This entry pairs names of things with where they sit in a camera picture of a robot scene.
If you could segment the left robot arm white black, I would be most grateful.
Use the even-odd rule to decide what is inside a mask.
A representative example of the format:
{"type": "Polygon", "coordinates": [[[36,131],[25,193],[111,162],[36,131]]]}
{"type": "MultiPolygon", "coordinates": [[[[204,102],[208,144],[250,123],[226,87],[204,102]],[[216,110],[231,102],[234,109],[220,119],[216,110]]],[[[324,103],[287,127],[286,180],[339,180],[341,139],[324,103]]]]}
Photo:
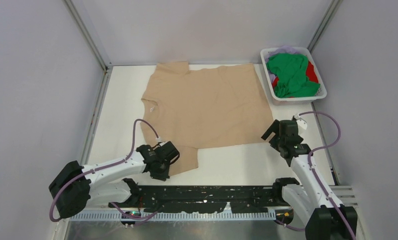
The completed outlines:
{"type": "Polygon", "coordinates": [[[140,190],[131,175],[149,173],[155,180],[169,179],[170,166],[180,152],[170,141],[156,146],[141,145],[124,157],[102,164],[80,165],[67,163],[48,189],[53,198],[49,217],[53,222],[67,219],[86,207],[106,203],[125,203],[136,206],[140,190]]]}

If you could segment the beige t shirt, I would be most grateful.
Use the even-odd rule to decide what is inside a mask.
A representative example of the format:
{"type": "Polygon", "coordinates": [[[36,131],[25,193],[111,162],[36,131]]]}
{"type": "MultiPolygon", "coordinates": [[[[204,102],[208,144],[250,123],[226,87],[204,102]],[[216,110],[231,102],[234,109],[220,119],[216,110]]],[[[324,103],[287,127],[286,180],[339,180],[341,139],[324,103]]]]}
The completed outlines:
{"type": "Polygon", "coordinates": [[[160,63],[141,101],[145,141],[162,137],[180,152],[170,176],[198,168],[199,149],[258,143],[273,122],[251,63],[200,70],[188,62],[160,63]]]}

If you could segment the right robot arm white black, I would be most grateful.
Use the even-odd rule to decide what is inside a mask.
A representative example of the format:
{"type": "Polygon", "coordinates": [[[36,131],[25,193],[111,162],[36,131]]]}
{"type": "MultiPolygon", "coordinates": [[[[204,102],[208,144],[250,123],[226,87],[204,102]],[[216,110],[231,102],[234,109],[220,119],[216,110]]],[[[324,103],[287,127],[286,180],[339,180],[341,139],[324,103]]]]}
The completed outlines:
{"type": "Polygon", "coordinates": [[[278,205],[288,203],[292,207],[304,225],[306,239],[356,239],[358,214],[321,177],[312,150],[299,135],[299,120],[274,120],[261,138],[297,176],[276,179],[272,199],[278,205]]]}

